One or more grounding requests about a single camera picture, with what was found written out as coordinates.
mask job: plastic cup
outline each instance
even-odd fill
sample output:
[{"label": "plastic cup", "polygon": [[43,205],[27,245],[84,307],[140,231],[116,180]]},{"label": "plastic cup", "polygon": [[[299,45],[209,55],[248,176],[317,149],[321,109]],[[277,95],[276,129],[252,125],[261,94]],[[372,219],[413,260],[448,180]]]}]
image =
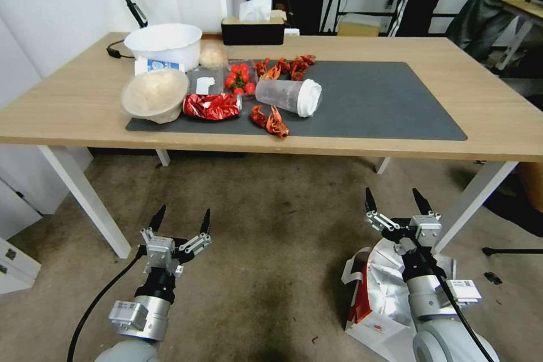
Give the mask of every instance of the plastic cup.
[{"label": "plastic cup", "polygon": [[300,117],[312,116],[321,101],[321,86],[314,80],[261,80],[256,84],[256,100],[280,107]]}]

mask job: plastic bowl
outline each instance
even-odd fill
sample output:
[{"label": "plastic bowl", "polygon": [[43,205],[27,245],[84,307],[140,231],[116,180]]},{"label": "plastic bowl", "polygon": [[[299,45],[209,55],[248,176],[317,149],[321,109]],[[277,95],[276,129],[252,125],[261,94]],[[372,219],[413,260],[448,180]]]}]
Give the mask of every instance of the plastic bowl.
[{"label": "plastic bowl", "polygon": [[182,63],[189,71],[198,66],[202,30],[188,24],[157,24],[130,33],[124,44],[134,57]]},{"label": "plastic bowl", "polygon": [[167,123],[179,117],[187,92],[186,74],[173,69],[154,70],[135,76],[124,86],[120,105],[131,117]]}]

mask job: red crayfish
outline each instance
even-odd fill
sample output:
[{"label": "red crayfish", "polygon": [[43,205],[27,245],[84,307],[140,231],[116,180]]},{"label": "red crayfish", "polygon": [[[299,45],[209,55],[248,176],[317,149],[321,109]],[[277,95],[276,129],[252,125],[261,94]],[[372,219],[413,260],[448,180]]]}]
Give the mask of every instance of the red crayfish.
[{"label": "red crayfish", "polygon": [[271,114],[266,117],[262,113],[262,105],[256,105],[251,111],[251,120],[258,126],[265,128],[268,133],[276,135],[281,139],[287,137],[290,132],[286,124],[283,123],[283,119],[279,114],[279,110],[275,106],[271,107]]},{"label": "red crayfish", "polygon": [[279,79],[281,74],[290,74],[291,80],[304,80],[304,73],[309,69],[309,65],[315,64],[314,55],[302,55],[288,62],[286,58],[279,58],[275,65],[268,70],[270,59],[266,58],[261,62],[255,62],[253,68],[260,79]]}]

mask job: table leg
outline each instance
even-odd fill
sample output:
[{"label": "table leg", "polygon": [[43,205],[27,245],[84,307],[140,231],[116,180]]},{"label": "table leg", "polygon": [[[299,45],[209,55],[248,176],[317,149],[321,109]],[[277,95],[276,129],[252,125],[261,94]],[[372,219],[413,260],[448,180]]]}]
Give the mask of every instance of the table leg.
[{"label": "table leg", "polygon": [[443,250],[517,164],[516,161],[488,161],[483,165],[460,199],[441,218],[442,230],[435,247],[436,253]]},{"label": "table leg", "polygon": [[170,156],[168,154],[168,150],[159,150],[156,149],[156,152],[158,154],[158,158],[160,159],[160,162],[164,167],[168,167],[170,165]]},{"label": "table leg", "polygon": [[503,53],[502,59],[496,64],[496,69],[502,71],[507,66],[507,64],[509,63],[509,61],[511,60],[515,52],[520,47],[520,44],[522,44],[522,40],[524,39],[526,34],[530,32],[532,27],[533,27],[533,24],[531,23],[531,21],[524,22],[522,27],[520,27],[520,30],[518,31],[518,33],[515,35],[515,38],[513,38],[513,41],[511,42],[511,44],[509,44],[509,46]]},{"label": "table leg", "polygon": [[375,172],[377,174],[382,174],[385,172],[386,166],[390,162],[390,157],[381,157],[377,164],[375,164]]},{"label": "table leg", "polygon": [[64,146],[40,145],[38,147],[117,256],[127,258],[130,253],[128,241],[68,149]]}]

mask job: desk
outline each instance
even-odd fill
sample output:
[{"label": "desk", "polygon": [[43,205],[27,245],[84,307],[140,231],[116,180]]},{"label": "desk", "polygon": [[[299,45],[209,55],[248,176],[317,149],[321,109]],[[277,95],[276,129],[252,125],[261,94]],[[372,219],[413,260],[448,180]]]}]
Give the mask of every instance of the desk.
[{"label": "desk", "polygon": [[468,136],[466,141],[348,139],[267,134],[130,132],[119,110],[133,61],[111,59],[111,33],[0,111],[0,143],[42,152],[120,257],[130,246],[66,145],[134,149],[489,160],[442,218],[440,251],[518,161],[543,161],[543,113],[445,38],[286,37],[281,46],[236,46],[229,57],[315,54],[330,61],[408,63]]},{"label": "desk", "polygon": [[511,44],[505,50],[502,59],[496,64],[496,69],[502,71],[516,50],[522,44],[522,40],[530,32],[534,24],[543,27],[543,6],[536,1],[528,3],[526,0],[498,0],[503,3],[503,8],[508,12],[522,17],[525,21],[515,35]]}]

